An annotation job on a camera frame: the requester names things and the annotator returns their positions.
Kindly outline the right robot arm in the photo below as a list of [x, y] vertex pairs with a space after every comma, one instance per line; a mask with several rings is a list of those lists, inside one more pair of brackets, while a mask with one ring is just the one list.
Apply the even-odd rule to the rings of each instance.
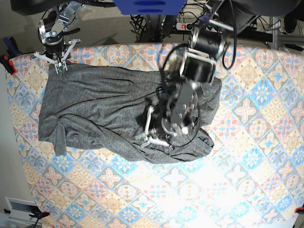
[[71, 1], [54, 7], [49, 15], [41, 19], [38, 27], [38, 37], [44, 46], [43, 52], [34, 53], [34, 57], [54, 65], [56, 73], [67, 71], [66, 60], [80, 39], [65, 41], [65, 36], [75, 34], [79, 28], [71, 29], [78, 19], [78, 13], [86, 4]]

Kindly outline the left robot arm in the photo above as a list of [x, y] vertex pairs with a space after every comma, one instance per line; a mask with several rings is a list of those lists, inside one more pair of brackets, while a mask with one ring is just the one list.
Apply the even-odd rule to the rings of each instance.
[[167, 101], [155, 114], [154, 106], [147, 110], [144, 132], [136, 137], [141, 147], [151, 144], [174, 150], [175, 137], [198, 132], [201, 127], [200, 98], [203, 86], [213, 83], [216, 63], [223, 59], [229, 47], [227, 38], [237, 35], [258, 16], [253, 0], [209, 0], [205, 13], [192, 25], [189, 41], [174, 47], [183, 49], [179, 76], [167, 80], [165, 64], [160, 67], [161, 85]]

